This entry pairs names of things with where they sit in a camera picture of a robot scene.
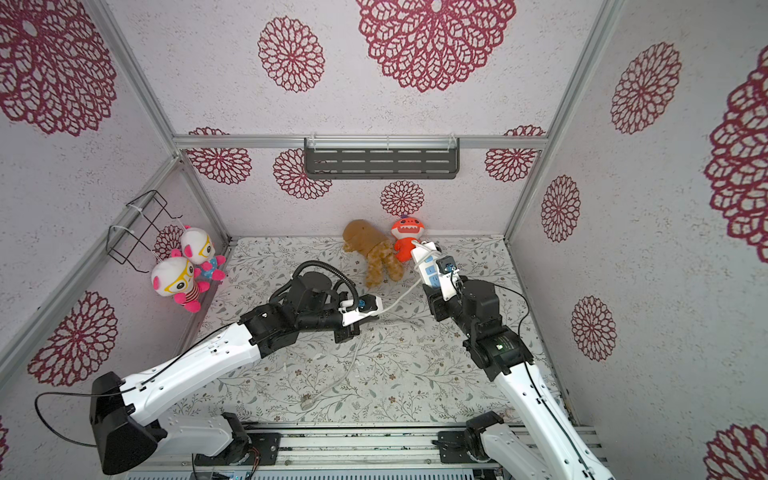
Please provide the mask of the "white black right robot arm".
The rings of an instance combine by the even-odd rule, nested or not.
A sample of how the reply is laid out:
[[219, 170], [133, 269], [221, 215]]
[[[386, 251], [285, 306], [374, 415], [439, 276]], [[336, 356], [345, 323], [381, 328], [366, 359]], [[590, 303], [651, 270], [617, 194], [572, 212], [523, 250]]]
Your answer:
[[612, 479], [614, 475], [581, 439], [545, 385], [535, 359], [504, 322], [495, 285], [468, 280], [445, 293], [423, 287], [436, 320], [447, 318], [465, 334], [463, 346], [474, 364], [511, 403], [535, 447], [530, 448], [488, 413], [467, 422], [468, 452], [498, 463], [515, 479]]

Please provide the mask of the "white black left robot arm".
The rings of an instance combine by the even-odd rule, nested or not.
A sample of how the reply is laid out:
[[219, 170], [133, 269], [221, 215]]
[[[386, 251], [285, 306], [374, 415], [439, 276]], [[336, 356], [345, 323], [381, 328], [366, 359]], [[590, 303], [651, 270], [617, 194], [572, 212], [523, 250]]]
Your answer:
[[241, 315], [179, 356], [121, 377], [108, 372], [92, 383], [89, 421], [101, 470], [127, 472], [154, 454], [196, 454], [239, 459], [249, 439], [237, 417], [170, 414], [180, 399], [240, 367], [293, 345], [303, 331], [331, 331], [342, 343], [379, 316], [380, 297], [345, 292], [318, 271], [294, 275], [268, 302]]

